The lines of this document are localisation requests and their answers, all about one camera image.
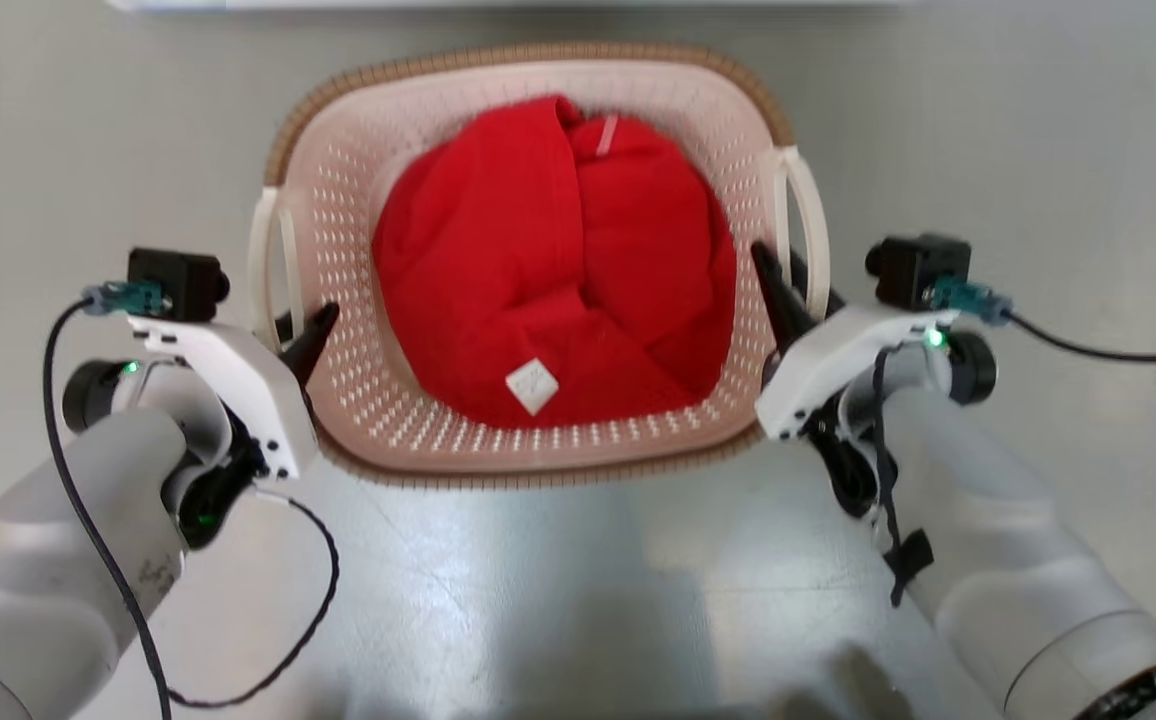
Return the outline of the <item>red garment with white label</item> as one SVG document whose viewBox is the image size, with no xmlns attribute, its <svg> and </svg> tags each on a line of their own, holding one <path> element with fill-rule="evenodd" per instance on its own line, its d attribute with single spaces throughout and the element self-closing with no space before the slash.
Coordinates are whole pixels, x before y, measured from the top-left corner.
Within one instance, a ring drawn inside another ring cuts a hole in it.
<svg viewBox="0 0 1156 720">
<path fill-rule="evenodd" d="M 735 247 L 692 161 L 563 96 L 496 107 L 414 159 L 372 242 L 428 395 L 534 429 L 701 404 L 728 359 Z"/>
</svg>

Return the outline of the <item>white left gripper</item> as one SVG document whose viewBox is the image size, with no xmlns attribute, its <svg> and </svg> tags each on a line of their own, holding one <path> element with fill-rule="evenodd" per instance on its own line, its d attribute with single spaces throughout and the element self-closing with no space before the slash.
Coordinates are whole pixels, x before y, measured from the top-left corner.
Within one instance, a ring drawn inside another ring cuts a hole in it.
<svg viewBox="0 0 1156 720">
<path fill-rule="evenodd" d="M 127 322 L 147 350 L 188 363 L 249 433 L 262 441 L 273 473 L 301 478 L 319 457 L 302 387 L 307 387 L 339 316 L 338 302 L 327 302 L 309 316 L 303 331 L 294 331 L 290 311 L 276 316 L 282 363 L 258 337 L 235 325 L 168 322 L 148 316 L 127 316 Z"/>
</svg>

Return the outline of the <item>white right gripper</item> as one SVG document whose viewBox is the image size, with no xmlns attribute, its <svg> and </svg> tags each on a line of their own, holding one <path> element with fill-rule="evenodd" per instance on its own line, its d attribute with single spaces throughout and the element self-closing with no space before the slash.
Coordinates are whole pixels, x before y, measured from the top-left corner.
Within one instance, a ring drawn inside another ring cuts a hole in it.
<svg viewBox="0 0 1156 720">
<path fill-rule="evenodd" d="M 766 438 L 796 437 L 812 414 L 828 406 L 831 398 L 840 398 L 840 420 L 854 430 L 861 426 L 864 401 L 870 398 L 888 398 L 907 387 L 948 395 L 953 374 L 944 354 L 947 343 L 935 337 L 950 327 L 959 311 L 844 307 L 847 300 L 833 287 L 829 252 L 818 254 L 815 274 L 825 282 L 825 309 L 814 311 L 807 295 L 814 268 L 801 252 L 790 250 L 788 283 L 781 277 L 775 250 L 765 242 L 753 242 L 750 257 L 776 351 L 784 354 L 755 404 Z"/>
</svg>

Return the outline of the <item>pink laundry basket brown rim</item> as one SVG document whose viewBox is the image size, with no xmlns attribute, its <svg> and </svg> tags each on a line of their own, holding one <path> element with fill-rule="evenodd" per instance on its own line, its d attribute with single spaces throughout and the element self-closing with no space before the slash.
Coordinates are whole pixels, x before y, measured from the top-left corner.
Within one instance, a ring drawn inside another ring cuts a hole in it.
<svg viewBox="0 0 1156 720">
<path fill-rule="evenodd" d="M 654 124 L 702 170 L 738 246 L 728 359 L 701 404 L 630 420 L 497 429 L 464 418 L 415 383 L 371 265 L 373 228 L 406 164 L 488 109 L 564 95 L 587 111 Z M 249 238 L 249 307 L 264 346 L 275 318 L 301 331 L 314 310 L 340 316 L 307 393 L 323 455 L 391 487 L 572 487 L 697 468 L 764 437 L 755 418 L 775 350 L 750 257 L 765 242 L 790 258 L 801 218 L 812 279 L 830 254 L 825 213 L 781 105 L 742 64 L 677 44 L 524 44 L 418 55 L 328 77 L 277 129 Z"/>
</svg>

